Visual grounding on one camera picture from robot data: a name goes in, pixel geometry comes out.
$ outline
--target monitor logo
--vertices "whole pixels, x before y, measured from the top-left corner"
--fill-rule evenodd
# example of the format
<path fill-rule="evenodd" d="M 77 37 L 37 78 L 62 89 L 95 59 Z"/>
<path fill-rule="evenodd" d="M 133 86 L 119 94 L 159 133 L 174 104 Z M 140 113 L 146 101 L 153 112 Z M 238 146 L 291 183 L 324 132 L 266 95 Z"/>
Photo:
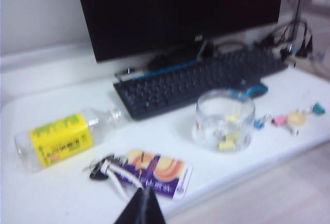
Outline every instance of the monitor logo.
<path fill-rule="evenodd" d="M 203 35 L 202 34 L 198 34 L 195 36 L 195 42 L 201 42 L 203 40 Z"/>

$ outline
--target monitor stand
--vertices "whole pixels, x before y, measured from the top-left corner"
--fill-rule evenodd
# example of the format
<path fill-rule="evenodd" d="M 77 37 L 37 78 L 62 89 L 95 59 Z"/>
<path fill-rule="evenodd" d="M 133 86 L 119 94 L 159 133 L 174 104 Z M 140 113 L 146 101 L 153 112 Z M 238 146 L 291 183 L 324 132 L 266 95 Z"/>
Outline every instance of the monitor stand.
<path fill-rule="evenodd" d="M 178 64 L 197 60 L 203 42 L 192 42 L 178 45 L 175 48 L 156 55 L 156 57 L 147 64 L 149 71 L 169 68 Z M 202 57 L 213 56 L 213 46 L 208 44 L 203 50 Z"/>

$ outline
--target wooden floor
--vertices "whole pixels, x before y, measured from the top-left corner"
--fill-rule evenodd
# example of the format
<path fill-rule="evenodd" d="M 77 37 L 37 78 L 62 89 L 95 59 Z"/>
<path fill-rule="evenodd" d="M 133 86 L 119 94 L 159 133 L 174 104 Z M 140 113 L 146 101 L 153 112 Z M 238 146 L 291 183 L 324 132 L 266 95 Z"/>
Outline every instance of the wooden floor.
<path fill-rule="evenodd" d="M 330 223 L 330 142 L 167 220 L 181 223 Z"/>

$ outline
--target clear glass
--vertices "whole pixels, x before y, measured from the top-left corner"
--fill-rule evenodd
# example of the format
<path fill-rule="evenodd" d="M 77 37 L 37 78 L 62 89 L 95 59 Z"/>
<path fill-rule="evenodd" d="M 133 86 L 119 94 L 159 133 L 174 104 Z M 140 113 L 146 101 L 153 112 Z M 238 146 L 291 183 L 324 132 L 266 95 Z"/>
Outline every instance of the clear glass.
<path fill-rule="evenodd" d="M 110 110 L 106 113 L 94 109 L 84 109 L 79 113 L 87 124 L 93 145 L 102 143 L 105 134 L 122 122 L 122 113 L 117 109 Z M 15 135 L 14 141 L 17 153 L 28 171 L 35 172 L 43 169 L 31 143 L 28 131 Z"/>
<path fill-rule="evenodd" d="M 251 142 L 255 105 L 245 93 L 212 90 L 196 106 L 195 142 L 207 149 L 233 152 Z"/>

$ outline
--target yellow bottle label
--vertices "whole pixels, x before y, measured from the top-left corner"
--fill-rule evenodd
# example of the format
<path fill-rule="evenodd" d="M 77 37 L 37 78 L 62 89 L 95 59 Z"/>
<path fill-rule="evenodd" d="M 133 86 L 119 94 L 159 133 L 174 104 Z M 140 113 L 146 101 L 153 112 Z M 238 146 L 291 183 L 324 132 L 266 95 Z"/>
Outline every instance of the yellow bottle label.
<path fill-rule="evenodd" d="M 93 145 L 87 124 L 79 113 L 30 130 L 29 135 L 44 167 Z"/>

